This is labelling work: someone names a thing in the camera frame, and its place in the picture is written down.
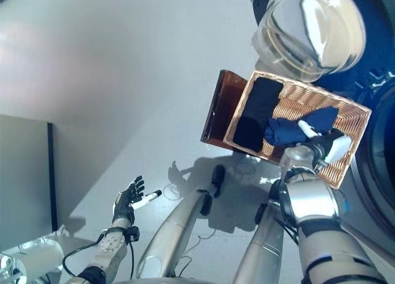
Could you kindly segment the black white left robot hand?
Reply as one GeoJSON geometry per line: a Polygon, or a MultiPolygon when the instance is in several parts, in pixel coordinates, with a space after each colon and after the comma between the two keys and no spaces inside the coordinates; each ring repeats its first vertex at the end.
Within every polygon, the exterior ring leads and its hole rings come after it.
{"type": "Polygon", "coordinates": [[[134,224],[135,210],[157,199],[161,190],[144,193],[144,180],[137,176],[123,191],[119,192],[113,205],[112,226],[127,229],[134,224]]]}

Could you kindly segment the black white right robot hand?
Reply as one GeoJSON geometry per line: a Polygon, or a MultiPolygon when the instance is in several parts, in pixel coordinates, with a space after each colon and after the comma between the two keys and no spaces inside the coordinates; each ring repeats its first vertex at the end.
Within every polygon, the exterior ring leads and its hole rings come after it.
{"type": "Polygon", "coordinates": [[[351,147],[351,137],[336,128],[322,134],[316,132],[306,121],[299,120],[297,125],[307,137],[307,141],[299,145],[307,146],[313,151],[312,165],[316,172],[340,160],[351,147]]]}

